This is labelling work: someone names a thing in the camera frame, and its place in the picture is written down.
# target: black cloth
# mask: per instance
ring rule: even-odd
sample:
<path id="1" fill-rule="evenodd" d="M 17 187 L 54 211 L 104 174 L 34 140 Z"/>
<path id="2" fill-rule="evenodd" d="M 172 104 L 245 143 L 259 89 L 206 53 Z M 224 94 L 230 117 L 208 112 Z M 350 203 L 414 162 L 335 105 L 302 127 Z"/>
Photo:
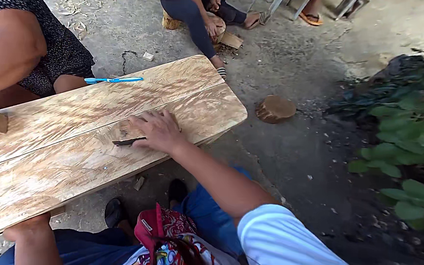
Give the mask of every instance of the black cloth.
<path id="1" fill-rule="evenodd" d="M 2 9 L 32 12 L 39 21 L 47 44 L 47 55 L 40 59 L 29 76 L 18 83 L 21 87 L 47 97 L 55 94 L 53 83 L 60 75 L 69 73 L 84 78 L 94 77 L 91 53 L 56 19 L 43 0 L 0 0 Z"/>
<path id="2" fill-rule="evenodd" d="M 207 10 L 210 0 L 202 1 Z M 215 56 L 215 49 L 196 3 L 192 0 L 161 0 L 161 5 L 173 19 L 186 23 L 192 41 L 207 58 Z M 227 23 L 242 24 L 246 19 L 246 13 L 229 5 L 225 0 L 221 0 L 220 8 L 214 14 Z"/>

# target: chain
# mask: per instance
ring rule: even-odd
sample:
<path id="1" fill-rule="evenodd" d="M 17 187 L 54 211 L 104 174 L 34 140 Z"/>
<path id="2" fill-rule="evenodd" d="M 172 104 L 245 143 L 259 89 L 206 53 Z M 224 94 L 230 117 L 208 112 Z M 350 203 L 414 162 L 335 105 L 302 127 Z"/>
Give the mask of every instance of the chain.
<path id="1" fill-rule="evenodd" d="M 138 57 L 138 55 L 137 55 L 137 53 L 135 51 L 124 51 L 124 52 L 122 52 L 122 59 L 124 60 L 124 63 L 122 63 L 122 72 L 123 72 L 123 75 L 125 75 L 125 63 L 126 63 L 126 61 L 125 61 L 125 55 L 127 53 L 132 53 L 133 55 L 135 55 L 135 57 Z"/>

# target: concrete floor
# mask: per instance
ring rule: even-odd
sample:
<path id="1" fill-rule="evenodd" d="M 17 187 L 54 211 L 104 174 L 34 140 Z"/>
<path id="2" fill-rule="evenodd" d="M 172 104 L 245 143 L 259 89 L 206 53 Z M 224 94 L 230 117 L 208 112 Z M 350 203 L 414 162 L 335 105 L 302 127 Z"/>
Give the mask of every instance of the concrete floor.
<path id="1" fill-rule="evenodd" d="M 97 77 L 122 75 L 121 53 L 125 50 L 140 56 L 126 56 L 126 73 L 200 53 L 187 28 L 168 31 L 161 26 L 159 1 L 102 1 L 99 10 L 91 9 L 98 3 L 93 0 L 84 2 L 92 3 L 91 7 L 79 5 L 88 17 L 60 15 L 64 1 L 47 1 L 62 23 L 79 20 L 87 26 L 89 34 L 82 43 L 95 58 Z M 252 1 L 229 2 L 246 10 Z M 266 10 L 269 4 L 256 0 L 252 9 Z M 346 161 L 364 145 L 366 135 L 351 123 L 323 118 L 322 112 L 327 101 L 342 92 L 337 82 L 346 75 L 373 75 L 391 57 L 424 45 L 424 0 L 371 0 L 352 21 L 335 22 L 331 10 L 337 4 L 325 2 L 325 23 L 320 27 L 300 19 L 290 21 L 295 9 L 284 4 L 266 26 L 252 31 L 227 27 L 244 39 L 238 55 L 228 53 L 223 59 L 227 83 L 246 106 L 249 118 L 204 149 L 244 166 L 347 262 L 423 264 L 424 257 L 415 258 L 417 252 L 406 244 L 409 240 L 404 239 L 404 231 L 373 225 L 374 218 L 386 218 L 374 189 L 394 183 L 388 178 L 347 173 Z M 155 55 L 153 62 L 141 58 L 145 51 Z M 254 108 L 269 94 L 292 99 L 300 111 L 286 123 L 262 123 Z M 140 175 L 146 178 L 140 191 L 133 189 L 135 179 L 131 178 L 84 196 L 68 204 L 65 214 L 52 219 L 52 227 L 98 232 L 106 227 L 103 210 L 113 197 L 123 197 L 130 217 L 135 218 L 155 202 L 166 206 L 167 187 L 173 178 L 185 179 L 190 188 L 195 185 L 194 178 L 171 160 Z M 392 216 L 386 222 L 398 227 Z M 8 245 L 0 239 L 0 250 Z"/>

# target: blue toothbrush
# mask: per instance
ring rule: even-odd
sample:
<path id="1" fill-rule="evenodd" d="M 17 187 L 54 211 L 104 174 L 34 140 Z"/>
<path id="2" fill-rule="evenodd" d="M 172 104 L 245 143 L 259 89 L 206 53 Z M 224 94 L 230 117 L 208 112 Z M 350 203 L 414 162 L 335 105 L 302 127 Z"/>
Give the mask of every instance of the blue toothbrush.
<path id="1" fill-rule="evenodd" d="M 127 77 L 127 78 L 85 78 L 84 79 L 88 84 L 96 84 L 98 81 L 106 81 L 109 83 L 117 82 L 132 82 L 132 81 L 141 81 L 143 77 Z"/>

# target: striped sandal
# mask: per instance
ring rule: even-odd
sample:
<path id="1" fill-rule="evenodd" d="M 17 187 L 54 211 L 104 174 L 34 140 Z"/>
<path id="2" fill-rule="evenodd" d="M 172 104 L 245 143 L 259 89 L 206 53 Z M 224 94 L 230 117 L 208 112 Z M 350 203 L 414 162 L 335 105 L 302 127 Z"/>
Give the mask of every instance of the striped sandal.
<path id="1" fill-rule="evenodd" d="M 245 28 L 245 29 L 247 29 L 247 30 L 253 29 L 253 28 L 255 28 L 258 24 L 264 25 L 262 22 L 263 22 L 263 20 L 264 20 L 264 17 L 266 16 L 266 13 L 264 13 L 264 12 L 260 12 L 260 13 L 259 13 L 259 15 L 260 15 L 260 18 L 256 19 L 256 21 L 254 21 L 254 22 L 253 22 L 253 24 L 251 24 L 251 26 L 249 26 L 249 27 L 247 27 L 247 28 Z"/>
<path id="2" fill-rule="evenodd" d="M 224 81 L 227 81 L 227 70 L 225 70 L 225 67 L 217 68 L 217 72 L 219 72 L 219 75 L 223 78 Z"/>

